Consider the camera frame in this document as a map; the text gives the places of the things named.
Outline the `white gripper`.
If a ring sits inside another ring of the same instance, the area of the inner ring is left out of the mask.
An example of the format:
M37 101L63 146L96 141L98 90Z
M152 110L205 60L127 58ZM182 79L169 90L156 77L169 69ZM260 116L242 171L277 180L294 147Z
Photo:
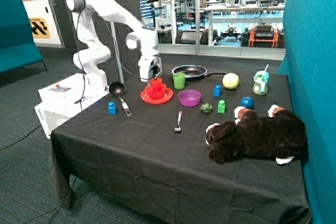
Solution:
M154 56L141 56L138 66L140 80L143 82L150 81L150 86L153 84L153 79L157 80L162 75L162 61L159 54Z

